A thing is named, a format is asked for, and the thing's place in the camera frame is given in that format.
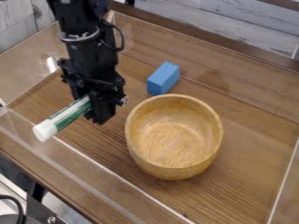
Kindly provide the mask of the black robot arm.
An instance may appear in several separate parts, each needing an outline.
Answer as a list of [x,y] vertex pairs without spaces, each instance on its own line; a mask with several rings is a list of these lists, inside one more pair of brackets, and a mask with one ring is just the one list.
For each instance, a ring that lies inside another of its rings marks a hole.
[[60,25],[60,41],[68,57],[58,61],[62,81],[70,85],[72,97],[90,98],[91,110],[86,117],[106,123],[126,104],[126,79],[118,73],[118,53],[126,42],[120,29],[104,15],[108,0],[46,0]]

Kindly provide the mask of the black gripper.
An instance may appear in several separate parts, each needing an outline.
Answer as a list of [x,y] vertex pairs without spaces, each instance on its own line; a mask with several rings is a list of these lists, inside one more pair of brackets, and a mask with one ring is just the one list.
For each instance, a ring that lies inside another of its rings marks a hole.
[[63,71],[62,81],[70,85],[74,99],[90,96],[92,122],[104,124],[116,114],[116,105],[127,105],[124,78],[115,68],[90,77],[79,73],[70,59],[60,59],[58,65]]

